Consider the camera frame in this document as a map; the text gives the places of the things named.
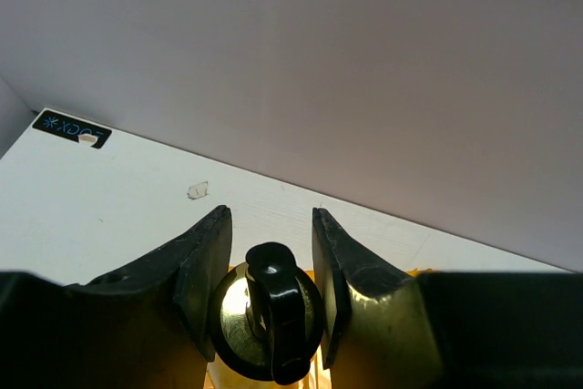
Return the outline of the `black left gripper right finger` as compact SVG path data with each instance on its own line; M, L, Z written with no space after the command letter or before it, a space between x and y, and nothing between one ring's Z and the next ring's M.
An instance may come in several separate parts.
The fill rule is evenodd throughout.
M577 273L428 271L411 276L312 212L335 388L579 388Z

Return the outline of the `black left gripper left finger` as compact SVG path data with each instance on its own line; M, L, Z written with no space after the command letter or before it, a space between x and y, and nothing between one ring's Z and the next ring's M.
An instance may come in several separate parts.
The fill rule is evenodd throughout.
M87 284L1 275L4 388L201 388L210 296L227 272L230 209Z

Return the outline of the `black-lid spice jar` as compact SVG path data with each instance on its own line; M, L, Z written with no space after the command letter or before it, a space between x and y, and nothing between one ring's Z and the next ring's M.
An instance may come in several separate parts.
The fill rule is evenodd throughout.
M218 357L251 380L294 384L305 377L324 329L322 297L292 251L278 242L249 249L210 298L208 326Z

